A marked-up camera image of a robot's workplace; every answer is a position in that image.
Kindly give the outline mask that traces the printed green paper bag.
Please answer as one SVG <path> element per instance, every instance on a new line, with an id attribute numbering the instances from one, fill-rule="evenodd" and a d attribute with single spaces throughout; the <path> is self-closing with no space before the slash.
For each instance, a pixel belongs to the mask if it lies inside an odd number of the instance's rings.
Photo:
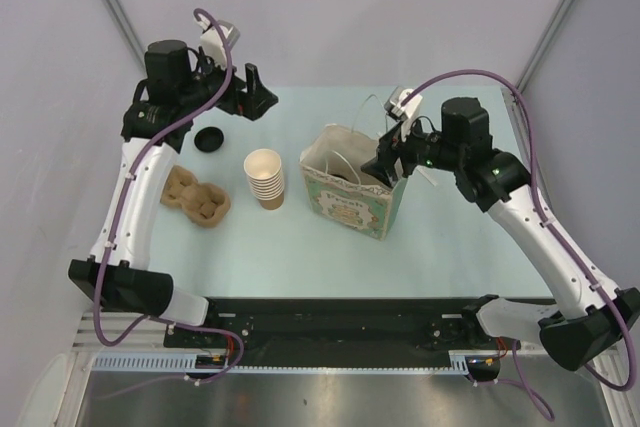
<path id="1" fill-rule="evenodd" d="M 361 165 L 375 157 L 377 145 L 353 125 L 328 124 L 303 150 L 299 167 L 313 212 L 382 241 L 396 220 L 408 181 L 389 188 L 361 171 Z M 357 177 L 360 183 L 331 173 Z"/>

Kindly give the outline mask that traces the black plastic cup lid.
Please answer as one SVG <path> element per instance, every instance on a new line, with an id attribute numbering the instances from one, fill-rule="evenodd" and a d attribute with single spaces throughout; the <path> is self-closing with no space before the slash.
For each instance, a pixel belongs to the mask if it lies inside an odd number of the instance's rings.
<path id="1" fill-rule="evenodd" d="M 360 181 L 358 180 L 357 177 L 356 178 L 352 178 L 352 177 L 349 177 L 349 176 L 346 176 L 346 175 L 343 175 L 343 174 L 339 174 L 339 173 L 331 173 L 330 175 L 332 177 L 334 177 L 334 178 L 338 178 L 338 179 L 344 180 L 346 182 L 350 182 L 352 184 L 359 184 L 360 183 Z"/>

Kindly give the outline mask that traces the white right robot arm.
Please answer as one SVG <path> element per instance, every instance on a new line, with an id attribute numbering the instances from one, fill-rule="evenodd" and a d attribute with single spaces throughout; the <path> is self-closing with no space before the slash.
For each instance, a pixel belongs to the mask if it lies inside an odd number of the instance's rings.
<path id="1" fill-rule="evenodd" d="M 430 133 L 418 116 L 421 99 L 389 100 L 394 126 L 380 137 L 364 173 L 388 187 L 418 166 L 451 172 L 459 192 L 516 242 L 555 300 L 537 305 L 487 295 L 467 307 L 463 340 L 484 348 L 496 337 L 536 343 L 562 368 L 576 371 L 622 339 L 639 317 L 639 291 L 621 289 L 603 274 L 532 199 L 529 171 L 513 154 L 496 149 L 489 114 L 476 98 L 441 107 L 441 127 Z"/>

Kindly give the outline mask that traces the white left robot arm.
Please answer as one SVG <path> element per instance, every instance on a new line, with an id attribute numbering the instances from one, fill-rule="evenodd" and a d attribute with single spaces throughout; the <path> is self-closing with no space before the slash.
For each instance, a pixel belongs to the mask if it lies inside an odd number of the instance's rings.
<path id="1" fill-rule="evenodd" d="M 118 180 L 107 217 L 87 259 L 72 260 L 69 279 L 95 304 L 186 324 L 197 345 L 214 344 L 220 321 L 207 313 L 206 298 L 152 272 L 151 234 L 161 193 L 198 109 L 217 107 L 255 121 L 278 102 L 248 63 L 245 76 L 226 70 L 214 57 L 180 40 L 150 44 L 146 76 L 123 117 Z"/>

